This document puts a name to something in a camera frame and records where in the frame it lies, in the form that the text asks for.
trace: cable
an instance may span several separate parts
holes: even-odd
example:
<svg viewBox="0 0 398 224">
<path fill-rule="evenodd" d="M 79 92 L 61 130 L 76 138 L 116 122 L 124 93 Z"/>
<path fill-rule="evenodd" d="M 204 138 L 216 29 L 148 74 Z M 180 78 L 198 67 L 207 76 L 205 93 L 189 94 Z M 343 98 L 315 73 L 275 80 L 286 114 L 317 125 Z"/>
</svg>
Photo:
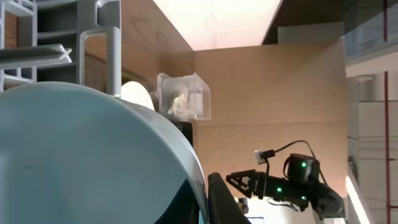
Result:
<svg viewBox="0 0 398 224">
<path fill-rule="evenodd" d="M 290 204 L 285 204 L 285 203 L 283 203 L 283 204 L 276 204 L 276 203 L 270 202 L 269 200 L 273 200 L 273 199 L 272 199 L 272 198 L 267 199 L 267 202 L 268 202 L 270 205 L 288 207 L 288 208 L 291 208 L 291 209 L 292 209 L 293 211 L 295 211 L 295 212 L 298 212 L 298 211 L 299 211 L 297 208 L 294 207 L 293 203 L 290 203 Z"/>
<path fill-rule="evenodd" d="M 308 146 L 309 150 L 311 151 L 312 157 L 313 157 L 314 159 L 317 159 L 317 158 L 315 157 L 315 155 L 314 155 L 312 149 L 311 149 L 310 144 L 309 144 L 307 141 L 304 141 L 304 140 L 297 140 L 297 141 L 291 142 L 291 143 L 287 144 L 286 146 L 284 146 L 284 147 L 282 147 L 282 148 L 276 150 L 275 153 L 280 152 L 280 151 L 282 151 L 282 150 L 284 150 L 284 149 L 286 149 L 286 148 L 288 148 L 288 147 L 290 147 L 290 146 L 292 146 L 292 145 L 294 145 L 294 144 L 296 144 L 296 143 L 300 143 L 300 142 L 305 143 L 305 144 Z M 324 177 L 323 174 L 322 174 L 322 170 L 319 170 L 319 173 L 321 174 L 323 183 L 325 183 L 326 185 L 328 185 L 327 182 L 326 182 L 326 180 L 325 180 L 325 177 Z"/>
</svg>

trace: clear plastic container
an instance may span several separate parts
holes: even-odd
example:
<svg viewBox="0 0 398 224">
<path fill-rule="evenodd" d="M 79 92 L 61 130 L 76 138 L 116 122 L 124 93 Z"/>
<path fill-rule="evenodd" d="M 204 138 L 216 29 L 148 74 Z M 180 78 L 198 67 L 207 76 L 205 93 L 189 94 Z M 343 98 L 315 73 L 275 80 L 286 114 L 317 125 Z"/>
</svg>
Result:
<svg viewBox="0 0 398 224">
<path fill-rule="evenodd" d="M 172 78 L 157 76 L 159 113 L 170 119 L 204 121 L 211 119 L 210 88 L 196 74 Z"/>
</svg>

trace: transparent plastic box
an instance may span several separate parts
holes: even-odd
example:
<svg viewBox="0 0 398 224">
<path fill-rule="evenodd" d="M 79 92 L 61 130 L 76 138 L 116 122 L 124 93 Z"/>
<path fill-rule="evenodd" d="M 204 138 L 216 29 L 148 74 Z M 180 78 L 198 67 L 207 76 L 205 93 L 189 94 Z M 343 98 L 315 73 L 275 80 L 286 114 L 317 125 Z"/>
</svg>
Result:
<svg viewBox="0 0 398 224">
<path fill-rule="evenodd" d="M 157 76 L 159 113 L 170 119 L 204 121 L 211 119 L 210 88 L 196 74 L 172 78 Z"/>
</svg>

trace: brown cardboard wall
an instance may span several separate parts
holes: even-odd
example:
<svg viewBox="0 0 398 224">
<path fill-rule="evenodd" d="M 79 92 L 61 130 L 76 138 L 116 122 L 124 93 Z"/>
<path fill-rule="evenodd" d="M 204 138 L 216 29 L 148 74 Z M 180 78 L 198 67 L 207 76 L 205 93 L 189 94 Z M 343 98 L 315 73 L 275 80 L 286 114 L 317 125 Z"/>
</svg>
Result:
<svg viewBox="0 0 398 224">
<path fill-rule="evenodd" d="M 347 91 L 341 42 L 266 45 L 196 52 L 195 71 L 211 89 L 211 121 L 197 127 L 197 151 L 205 177 L 258 166 L 253 151 L 304 139 L 313 147 L 326 180 L 346 196 Z M 282 177 L 297 145 L 271 159 Z"/>
</svg>

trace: black cable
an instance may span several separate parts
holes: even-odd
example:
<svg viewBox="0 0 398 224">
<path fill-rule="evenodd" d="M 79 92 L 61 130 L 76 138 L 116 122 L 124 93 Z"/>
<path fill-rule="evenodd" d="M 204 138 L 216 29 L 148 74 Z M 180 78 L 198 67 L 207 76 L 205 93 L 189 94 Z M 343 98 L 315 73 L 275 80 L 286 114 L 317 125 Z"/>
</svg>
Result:
<svg viewBox="0 0 398 224">
<path fill-rule="evenodd" d="M 317 158 L 315 157 L 315 155 L 314 155 L 312 149 L 311 149 L 310 144 L 309 144 L 307 141 L 304 141 L 304 140 L 297 140 L 297 141 L 291 142 L 291 143 L 287 144 L 286 146 L 284 146 L 284 147 L 282 147 L 282 148 L 280 148 L 280 149 L 278 149 L 278 150 L 275 150 L 275 153 L 280 152 L 280 151 L 282 151 L 282 150 L 284 150 L 284 149 L 290 147 L 291 145 L 294 145 L 294 144 L 300 143 L 300 142 L 305 143 L 305 144 L 308 146 L 308 148 L 310 149 L 311 154 L 312 154 L 312 157 L 313 157 L 314 159 L 317 159 Z M 324 177 L 323 174 L 322 174 L 322 171 L 321 171 L 321 170 L 319 170 L 319 173 L 321 174 L 323 183 L 325 183 L 326 185 L 328 185 L 327 182 L 326 182 L 326 180 L 325 180 L 325 177 Z"/>
<path fill-rule="evenodd" d="M 299 211 L 297 208 L 294 207 L 294 205 L 293 205 L 292 203 L 290 203 L 290 204 L 286 204 L 286 203 L 283 203 L 283 204 L 276 204 L 276 203 L 270 202 L 270 201 L 269 201 L 270 199 L 272 200 L 272 198 L 267 199 L 267 202 L 268 202 L 270 205 L 288 207 L 288 208 L 291 208 L 291 209 L 292 209 L 293 211 L 295 211 L 295 212 L 298 212 L 298 211 Z"/>
</svg>

